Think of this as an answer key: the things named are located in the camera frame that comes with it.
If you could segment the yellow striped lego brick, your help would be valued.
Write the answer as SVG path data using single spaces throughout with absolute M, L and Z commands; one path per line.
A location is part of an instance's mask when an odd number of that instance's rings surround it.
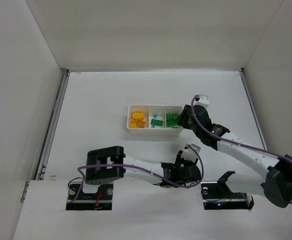
M 138 124 L 139 124 L 139 121 L 133 119 L 133 120 L 130 122 L 129 127 L 132 128 L 132 129 L 134 129 L 134 128 L 138 128 Z

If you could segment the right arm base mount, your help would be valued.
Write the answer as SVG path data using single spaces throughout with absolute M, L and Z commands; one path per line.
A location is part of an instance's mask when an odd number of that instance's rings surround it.
M 201 183 L 201 197 L 204 210 L 251 210 L 254 199 L 251 194 L 234 192 L 226 185 L 234 171 L 227 171 L 217 181 Z

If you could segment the green lego plate piece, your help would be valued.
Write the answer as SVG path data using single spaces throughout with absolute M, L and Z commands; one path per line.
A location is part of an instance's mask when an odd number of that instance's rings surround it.
M 173 128 L 173 127 L 176 127 L 177 125 L 178 125 L 178 122 L 173 119 L 166 121 L 167 128 Z

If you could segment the small green lego brick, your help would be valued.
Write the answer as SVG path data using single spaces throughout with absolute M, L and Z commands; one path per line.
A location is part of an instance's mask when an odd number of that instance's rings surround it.
M 172 120 L 172 115 L 171 114 L 166 114 L 166 121 Z

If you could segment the white three-compartment container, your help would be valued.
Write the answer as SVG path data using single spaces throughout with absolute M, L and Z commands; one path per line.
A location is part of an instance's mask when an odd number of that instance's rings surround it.
M 127 129 L 135 136 L 176 137 L 183 128 L 178 126 L 179 105 L 130 105 Z

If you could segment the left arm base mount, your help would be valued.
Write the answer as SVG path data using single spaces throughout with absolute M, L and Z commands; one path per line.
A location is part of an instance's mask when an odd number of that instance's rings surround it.
M 92 193 L 79 192 L 82 178 L 77 177 L 68 183 L 67 211 L 111 211 L 113 199 L 113 183 L 103 184 Z

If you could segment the yellow oval butterfly lego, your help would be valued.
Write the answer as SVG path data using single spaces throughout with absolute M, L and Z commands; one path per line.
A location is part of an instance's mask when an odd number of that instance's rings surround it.
M 132 118 L 135 121 L 143 121 L 145 118 L 145 114 L 143 112 L 133 112 Z

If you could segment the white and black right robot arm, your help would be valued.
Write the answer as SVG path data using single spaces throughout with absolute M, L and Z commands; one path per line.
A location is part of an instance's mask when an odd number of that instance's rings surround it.
M 227 171 L 216 182 L 218 191 L 225 198 L 246 192 L 263 196 L 280 208 L 292 203 L 291 156 L 279 156 L 245 144 L 228 128 L 212 123 L 201 105 L 185 105 L 178 116 L 178 125 L 191 130 L 204 145 L 233 157 L 259 175 L 247 178 Z

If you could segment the yellow face lego cube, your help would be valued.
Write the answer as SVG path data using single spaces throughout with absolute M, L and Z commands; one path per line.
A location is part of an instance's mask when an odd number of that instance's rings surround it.
M 145 128 L 146 126 L 147 126 L 146 121 L 143 121 L 143 120 L 139 121 L 139 123 L 138 123 L 139 128 Z

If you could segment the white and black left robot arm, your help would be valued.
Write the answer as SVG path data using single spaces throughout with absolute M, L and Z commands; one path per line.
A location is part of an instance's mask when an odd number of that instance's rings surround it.
M 92 150 L 87 154 L 84 182 L 104 185 L 122 178 L 146 181 L 162 188 L 190 188 L 202 180 L 199 153 L 201 148 L 187 144 L 178 151 L 174 163 L 151 163 L 124 153 L 122 146 Z

